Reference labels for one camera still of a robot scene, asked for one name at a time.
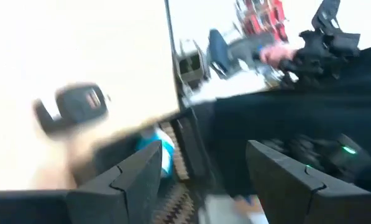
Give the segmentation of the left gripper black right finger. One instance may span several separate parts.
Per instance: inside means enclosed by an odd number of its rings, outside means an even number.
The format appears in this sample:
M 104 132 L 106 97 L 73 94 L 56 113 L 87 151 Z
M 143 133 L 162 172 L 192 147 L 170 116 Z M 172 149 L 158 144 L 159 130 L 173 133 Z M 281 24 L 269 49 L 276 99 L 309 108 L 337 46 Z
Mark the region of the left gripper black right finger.
M 371 224 L 371 192 L 258 141 L 245 157 L 269 224 Z

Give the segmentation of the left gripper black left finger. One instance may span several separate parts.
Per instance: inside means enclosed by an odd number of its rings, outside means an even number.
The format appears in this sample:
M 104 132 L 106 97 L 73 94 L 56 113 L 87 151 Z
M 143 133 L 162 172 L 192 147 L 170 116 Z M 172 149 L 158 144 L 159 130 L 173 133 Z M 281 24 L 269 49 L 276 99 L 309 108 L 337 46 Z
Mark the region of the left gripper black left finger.
M 160 185 L 162 143 L 151 142 L 66 196 L 71 224 L 149 224 Z

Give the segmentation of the white flat box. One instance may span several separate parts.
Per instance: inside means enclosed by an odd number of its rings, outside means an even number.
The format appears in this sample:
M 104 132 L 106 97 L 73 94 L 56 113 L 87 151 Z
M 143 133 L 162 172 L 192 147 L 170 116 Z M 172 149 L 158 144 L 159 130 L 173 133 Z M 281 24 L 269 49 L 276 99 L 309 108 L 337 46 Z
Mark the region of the white flat box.
M 198 210 L 198 224 L 269 224 L 257 195 L 208 195 Z

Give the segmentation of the person's hand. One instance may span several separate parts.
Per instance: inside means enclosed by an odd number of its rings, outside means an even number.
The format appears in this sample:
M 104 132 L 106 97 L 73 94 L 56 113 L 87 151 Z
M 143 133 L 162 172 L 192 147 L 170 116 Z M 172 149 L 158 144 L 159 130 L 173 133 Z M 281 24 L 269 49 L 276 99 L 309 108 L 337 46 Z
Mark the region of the person's hand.
M 297 51 L 297 49 L 288 44 L 277 42 L 263 47 L 259 52 L 259 56 L 261 62 L 277 68 L 281 60 L 293 60 Z

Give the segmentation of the grey open box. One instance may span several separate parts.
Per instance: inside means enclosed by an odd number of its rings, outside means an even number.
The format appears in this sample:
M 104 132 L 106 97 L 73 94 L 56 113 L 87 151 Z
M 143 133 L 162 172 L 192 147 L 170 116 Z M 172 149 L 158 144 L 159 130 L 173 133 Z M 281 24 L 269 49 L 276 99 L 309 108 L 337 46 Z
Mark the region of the grey open box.
M 191 88 L 197 88 L 202 79 L 206 78 L 204 57 L 199 50 L 177 56 L 179 76 Z

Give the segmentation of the blue chair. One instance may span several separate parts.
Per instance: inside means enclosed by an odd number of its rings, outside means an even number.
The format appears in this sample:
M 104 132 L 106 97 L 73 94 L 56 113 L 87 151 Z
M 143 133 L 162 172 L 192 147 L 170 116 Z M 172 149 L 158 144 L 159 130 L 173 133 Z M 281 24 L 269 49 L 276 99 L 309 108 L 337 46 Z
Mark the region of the blue chair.
M 209 62 L 220 79 L 227 79 L 227 73 L 231 69 L 228 47 L 228 44 L 217 29 L 209 31 Z

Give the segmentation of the black wall charger plug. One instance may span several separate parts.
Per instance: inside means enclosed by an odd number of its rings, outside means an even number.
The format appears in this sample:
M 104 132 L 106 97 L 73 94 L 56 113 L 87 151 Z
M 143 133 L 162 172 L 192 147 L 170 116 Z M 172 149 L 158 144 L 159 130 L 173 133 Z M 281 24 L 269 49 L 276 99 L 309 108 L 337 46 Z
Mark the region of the black wall charger plug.
M 36 101 L 34 111 L 42 130 L 48 134 L 66 131 L 108 112 L 106 98 L 95 83 L 68 85 L 56 92 L 52 111 L 42 100 Z

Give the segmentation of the black frame post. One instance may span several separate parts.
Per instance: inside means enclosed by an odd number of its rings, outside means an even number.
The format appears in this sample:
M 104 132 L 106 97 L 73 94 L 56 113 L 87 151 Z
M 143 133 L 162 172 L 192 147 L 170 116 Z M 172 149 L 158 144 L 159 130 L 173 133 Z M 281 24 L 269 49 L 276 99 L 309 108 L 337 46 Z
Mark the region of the black frame post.
M 183 103 L 183 83 L 178 75 L 178 69 L 177 69 L 177 53 L 175 49 L 175 41 L 173 36 L 173 29 L 172 29 L 172 19 L 170 14 L 170 5 L 168 0 L 164 0 L 165 3 L 165 12 L 167 16 L 167 24 L 168 24 L 168 33 L 170 38 L 170 47 L 172 52 L 172 63 L 173 63 L 173 76 L 175 79 L 175 86 L 176 86 L 176 96 L 178 99 L 178 105 L 180 108 L 180 111 L 185 109 L 184 103 Z

